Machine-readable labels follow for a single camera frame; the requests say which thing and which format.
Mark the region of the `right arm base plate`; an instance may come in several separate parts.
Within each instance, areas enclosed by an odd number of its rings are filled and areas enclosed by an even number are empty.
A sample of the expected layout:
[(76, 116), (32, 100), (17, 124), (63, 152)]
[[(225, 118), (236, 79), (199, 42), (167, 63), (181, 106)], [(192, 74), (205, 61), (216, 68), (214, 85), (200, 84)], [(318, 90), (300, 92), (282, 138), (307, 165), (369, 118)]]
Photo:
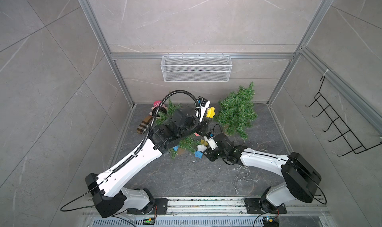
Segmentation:
[(270, 204), (267, 200), (260, 198), (245, 198), (244, 204), (248, 214), (286, 214), (287, 210), (284, 204), (276, 207)]

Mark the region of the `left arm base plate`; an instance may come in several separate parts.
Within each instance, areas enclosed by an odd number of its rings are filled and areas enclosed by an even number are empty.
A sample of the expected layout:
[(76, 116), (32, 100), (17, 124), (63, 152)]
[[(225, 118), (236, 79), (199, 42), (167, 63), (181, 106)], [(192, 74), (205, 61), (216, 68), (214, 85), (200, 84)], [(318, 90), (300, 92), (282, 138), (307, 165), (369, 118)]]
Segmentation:
[(150, 201), (149, 204), (144, 207), (142, 210), (137, 209), (127, 209), (126, 214), (135, 214), (135, 215), (147, 215), (147, 214), (157, 214), (157, 215), (166, 215), (168, 209), (168, 199), (167, 198), (158, 198), (154, 201)]

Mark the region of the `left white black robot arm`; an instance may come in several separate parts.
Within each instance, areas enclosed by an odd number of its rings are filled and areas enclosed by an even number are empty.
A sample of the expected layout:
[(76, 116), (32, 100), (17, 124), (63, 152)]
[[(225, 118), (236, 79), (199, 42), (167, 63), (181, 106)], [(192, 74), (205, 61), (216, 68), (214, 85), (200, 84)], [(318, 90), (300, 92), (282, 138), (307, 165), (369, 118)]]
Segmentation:
[(204, 108), (202, 112), (206, 116), (198, 118), (192, 107), (181, 107), (172, 117), (148, 131), (148, 139), (116, 165), (100, 174), (91, 173), (85, 178), (95, 208), (102, 218), (124, 211), (147, 214), (152, 210), (155, 199), (148, 189), (127, 189), (125, 184), (150, 162), (172, 150), (185, 137), (194, 133), (205, 136), (215, 115), (215, 108)]

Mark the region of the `yellow star light small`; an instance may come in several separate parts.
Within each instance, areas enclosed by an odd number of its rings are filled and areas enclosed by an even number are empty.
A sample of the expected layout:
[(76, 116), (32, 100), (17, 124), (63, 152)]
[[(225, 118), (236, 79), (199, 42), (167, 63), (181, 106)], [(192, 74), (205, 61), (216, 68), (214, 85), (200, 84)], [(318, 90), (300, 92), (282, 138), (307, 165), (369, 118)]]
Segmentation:
[(207, 118), (213, 118), (215, 115), (215, 108), (214, 107), (210, 107), (208, 110), (207, 110), (207, 114), (206, 114), (206, 117)]

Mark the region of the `blue star light centre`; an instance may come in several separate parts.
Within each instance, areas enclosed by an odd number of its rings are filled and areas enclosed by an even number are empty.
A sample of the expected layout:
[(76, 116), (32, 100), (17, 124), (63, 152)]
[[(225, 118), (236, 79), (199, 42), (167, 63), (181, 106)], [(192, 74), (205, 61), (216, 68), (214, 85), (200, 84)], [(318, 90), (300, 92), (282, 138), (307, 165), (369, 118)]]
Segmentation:
[(201, 151), (196, 151), (195, 153), (195, 157), (201, 159), (203, 157), (203, 153)]

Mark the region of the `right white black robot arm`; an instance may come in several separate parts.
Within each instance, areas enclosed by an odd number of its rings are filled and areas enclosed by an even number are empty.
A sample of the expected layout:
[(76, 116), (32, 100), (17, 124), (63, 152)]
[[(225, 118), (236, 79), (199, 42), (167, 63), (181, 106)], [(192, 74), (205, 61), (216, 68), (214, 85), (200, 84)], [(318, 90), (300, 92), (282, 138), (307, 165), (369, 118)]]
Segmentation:
[(272, 212), (288, 201), (311, 203), (315, 199), (321, 176), (301, 154), (270, 154), (246, 146), (235, 146), (223, 133), (208, 133), (205, 141), (209, 147), (203, 154), (210, 161), (222, 159), (228, 165), (252, 166), (284, 179), (281, 184), (264, 191), (257, 204), (263, 212)]

